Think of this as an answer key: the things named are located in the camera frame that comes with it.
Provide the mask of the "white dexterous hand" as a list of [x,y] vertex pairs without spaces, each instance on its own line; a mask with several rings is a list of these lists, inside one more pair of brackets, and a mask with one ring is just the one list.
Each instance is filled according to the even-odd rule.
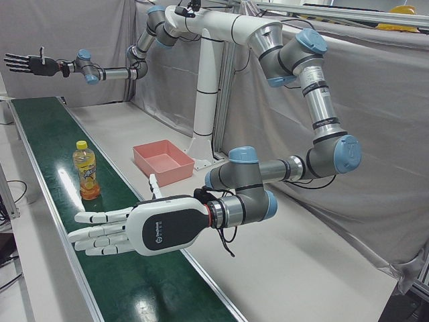
[[108,212],[79,212],[78,223],[90,223],[71,231],[68,240],[87,256],[107,256],[136,251],[155,256],[192,245],[210,227],[207,205],[190,195],[142,201],[133,207]]

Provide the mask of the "black dexterous hand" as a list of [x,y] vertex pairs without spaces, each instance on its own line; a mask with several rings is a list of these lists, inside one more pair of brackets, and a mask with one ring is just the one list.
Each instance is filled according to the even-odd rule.
[[54,76],[62,70],[61,65],[44,54],[41,46],[38,55],[20,56],[6,53],[3,59],[11,72],[30,73],[37,76]]

